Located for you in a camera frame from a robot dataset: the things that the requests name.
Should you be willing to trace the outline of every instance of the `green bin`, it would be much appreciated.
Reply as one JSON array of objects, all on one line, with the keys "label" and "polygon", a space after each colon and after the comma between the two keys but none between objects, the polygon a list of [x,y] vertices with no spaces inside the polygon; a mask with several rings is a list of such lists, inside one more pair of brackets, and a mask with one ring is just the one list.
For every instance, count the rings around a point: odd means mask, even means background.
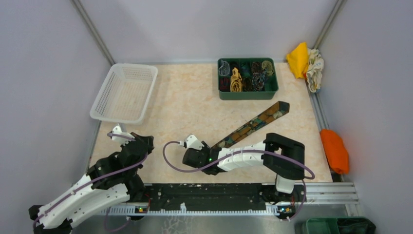
[{"label": "green bin", "polygon": [[303,231],[305,234],[342,234],[340,230],[345,230],[348,233],[348,228],[354,228],[354,223],[361,224],[361,227],[367,231],[367,233],[374,233],[375,225],[365,217],[320,217],[320,218],[310,218],[303,226]]},{"label": "green bin", "polygon": [[[218,71],[218,91],[220,99],[222,100],[266,100],[272,99],[275,92],[278,90],[278,82],[277,82],[277,75],[275,73],[275,65],[274,61],[271,58],[220,58],[218,60],[218,70],[222,65],[222,61],[227,62],[230,65],[229,74],[228,75],[220,75],[220,71]],[[232,75],[232,68],[238,65],[238,70],[242,76],[242,78],[250,78],[253,77],[252,72],[252,64],[259,62],[262,63],[264,61],[269,61],[272,64],[273,74],[272,75],[265,75],[265,82],[262,91],[242,91],[242,92],[230,92],[229,90],[221,90],[220,82],[223,82],[223,79],[230,80]],[[250,69],[250,73],[243,72],[244,70],[241,67],[242,65],[248,65]]]}]

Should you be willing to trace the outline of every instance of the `patterned fabric strip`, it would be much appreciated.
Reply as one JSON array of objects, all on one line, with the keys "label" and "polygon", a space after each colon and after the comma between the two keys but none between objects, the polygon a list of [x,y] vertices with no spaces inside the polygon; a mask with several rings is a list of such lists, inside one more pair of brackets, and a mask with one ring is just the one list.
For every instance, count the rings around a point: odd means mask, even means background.
[{"label": "patterned fabric strip", "polygon": [[213,148],[229,148],[251,135],[256,130],[261,129],[272,121],[284,116],[289,111],[290,103],[278,101],[270,108],[266,109],[261,114],[255,116],[252,120],[248,121],[246,124],[226,136],[224,139],[220,140],[213,146]]}]

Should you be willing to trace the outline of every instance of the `green plastic tray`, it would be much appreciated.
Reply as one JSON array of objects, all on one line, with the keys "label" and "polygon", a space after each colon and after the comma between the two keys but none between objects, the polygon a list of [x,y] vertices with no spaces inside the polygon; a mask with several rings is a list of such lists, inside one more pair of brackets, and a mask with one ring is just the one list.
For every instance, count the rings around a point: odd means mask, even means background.
[{"label": "green plastic tray", "polygon": [[367,218],[359,216],[310,218],[303,225],[304,234],[340,234],[337,221],[351,218],[362,218],[369,221]]},{"label": "green plastic tray", "polygon": [[220,90],[219,82],[221,78],[224,77],[231,77],[232,71],[229,72],[228,76],[220,76],[218,72],[218,91],[219,91],[219,96],[220,99],[222,100],[268,100],[272,99],[275,92],[278,90],[278,82],[277,82],[277,74],[275,73],[275,66],[274,66],[274,61],[271,58],[220,58],[218,60],[218,67],[220,67],[220,62],[221,60],[227,61],[228,63],[231,62],[236,62],[238,63],[239,66],[241,66],[241,63],[247,62],[250,65],[251,69],[251,64],[254,62],[263,62],[265,60],[270,61],[273,68],[274,68],[274,74],[266,77],[267,81],[264,84],[264,91],[253,91],[253,92],[224,92]]}]

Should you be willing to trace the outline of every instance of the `yellow cloth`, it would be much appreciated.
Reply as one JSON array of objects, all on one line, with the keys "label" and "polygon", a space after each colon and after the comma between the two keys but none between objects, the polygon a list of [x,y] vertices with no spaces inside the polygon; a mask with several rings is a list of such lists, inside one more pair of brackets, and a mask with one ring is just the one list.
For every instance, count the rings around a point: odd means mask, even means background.
[{"label": "yellow cloth", "polygon": [[307,43],[300,43],[290,54],[287,54],[290,70],[296,78],[305,78],[308,69]]}]

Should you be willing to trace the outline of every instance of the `orange cloth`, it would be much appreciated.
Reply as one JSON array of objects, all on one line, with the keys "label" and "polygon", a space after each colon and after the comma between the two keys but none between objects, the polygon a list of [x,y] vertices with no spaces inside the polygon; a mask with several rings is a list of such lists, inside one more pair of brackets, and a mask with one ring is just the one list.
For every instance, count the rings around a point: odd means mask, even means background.
[{"label": "orange cloth", "polygon": [[349,172],[348,152],[341,137],[328,129],[322,129],[320,136],[331,169],[338,174],[347,174]]}]

